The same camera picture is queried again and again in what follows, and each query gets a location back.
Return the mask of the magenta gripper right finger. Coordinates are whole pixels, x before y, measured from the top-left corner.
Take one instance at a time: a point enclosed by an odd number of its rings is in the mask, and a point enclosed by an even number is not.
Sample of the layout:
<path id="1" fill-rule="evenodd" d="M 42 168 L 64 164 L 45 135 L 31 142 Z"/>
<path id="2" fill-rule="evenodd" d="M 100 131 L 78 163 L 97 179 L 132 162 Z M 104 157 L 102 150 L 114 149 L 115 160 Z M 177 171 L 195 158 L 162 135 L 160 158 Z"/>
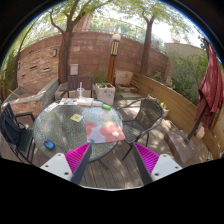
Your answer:
<path id="1" fill-rule="evenodd" d="M 144 185 L 182 169 L 168 154 L 157 154 L 138 143 L 133 144 L 133 154 Z"/>

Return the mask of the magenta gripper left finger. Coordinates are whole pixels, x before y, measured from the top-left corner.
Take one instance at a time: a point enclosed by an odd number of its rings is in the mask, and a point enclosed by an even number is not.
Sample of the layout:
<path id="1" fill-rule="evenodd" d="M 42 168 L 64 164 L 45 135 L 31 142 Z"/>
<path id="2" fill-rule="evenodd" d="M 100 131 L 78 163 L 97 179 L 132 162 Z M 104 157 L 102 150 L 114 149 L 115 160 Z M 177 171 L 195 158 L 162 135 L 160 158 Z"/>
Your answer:
<path id="1" fill-rule="evenodd" d="M 91 153 L 92 146 L 86 143 L 66 154 L 57 153 L 41 169 L 79 185 Z"/>

